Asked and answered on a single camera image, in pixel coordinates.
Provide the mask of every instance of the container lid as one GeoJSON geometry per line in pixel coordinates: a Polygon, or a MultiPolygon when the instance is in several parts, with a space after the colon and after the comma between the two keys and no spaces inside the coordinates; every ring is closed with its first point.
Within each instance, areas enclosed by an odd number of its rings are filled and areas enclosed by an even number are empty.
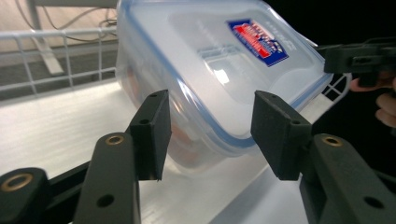
{"type": "Polygon", "coordinates": [[[313,48],[259,0],[123,1],[120,10],[172,71],[163,78],[178,82],[234,147],[255,144],[254,91],[300,109],[332,78],[313,48]]]}

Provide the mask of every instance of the metal leg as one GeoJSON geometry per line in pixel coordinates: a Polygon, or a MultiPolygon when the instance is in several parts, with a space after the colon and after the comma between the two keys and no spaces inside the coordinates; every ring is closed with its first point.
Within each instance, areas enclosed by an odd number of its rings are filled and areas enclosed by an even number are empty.
{"type": "MultiPolygon", "coordinates": [[[[29,8],[30,18],[32,20],[32,25],[35,30],[41,30],[40,19],[38,18],[37,8],[35,7],[35,0],[26,0],[26,5],[29,8]]],[[[41,52],[41,57],[52,76],[60,76],[64,74],[64,70],[59,64],[58,60],[50,48],[50,45],[43,37],[33,38],[35,45],[41,52]]]]}

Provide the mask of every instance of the wire rack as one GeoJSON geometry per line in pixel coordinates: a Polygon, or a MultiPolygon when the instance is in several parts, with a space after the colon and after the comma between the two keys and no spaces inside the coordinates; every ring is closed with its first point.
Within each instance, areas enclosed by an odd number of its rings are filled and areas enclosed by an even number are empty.
{"type": "Polygon", "coordinates": [[[116,27],[0,33],[1,99],[114,77],[118,47],[115,33],[116,27]],[[83,44],[76,41],[82,36],[87,39],[83,44]],[[52,74],[52,65],[45,61],[58,63],[60,71],[52,74]]]}

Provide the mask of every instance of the human hand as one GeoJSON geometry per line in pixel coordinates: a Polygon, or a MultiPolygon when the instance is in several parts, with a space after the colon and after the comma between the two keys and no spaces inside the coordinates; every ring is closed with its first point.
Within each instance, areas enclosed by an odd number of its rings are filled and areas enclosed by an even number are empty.
{"type": "MultiPolygon", "coordinates": [[[[360,87],[358,78],[353,79],[350,83],[352,91],[374,91],[380,88],[393,88],[396,91],[396,73],[381,72],[374,87],[360,87]]],[[[396,128],[396,98],[393,98],[389,93],[384,93],[378,96],[376,104],[380,109],[375,112],[375,116],[385,125],[396,128]]]]}

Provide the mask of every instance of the red and blue sticker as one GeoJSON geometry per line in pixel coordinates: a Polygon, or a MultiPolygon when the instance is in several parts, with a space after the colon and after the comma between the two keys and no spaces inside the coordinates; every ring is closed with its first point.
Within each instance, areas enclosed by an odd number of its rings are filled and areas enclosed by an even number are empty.
{"type": "Polygon", "coordinates": [[[275,37],[254,20],[228,21],[228,24],[239,41],[267,66],[289,58],[275,37]]]}

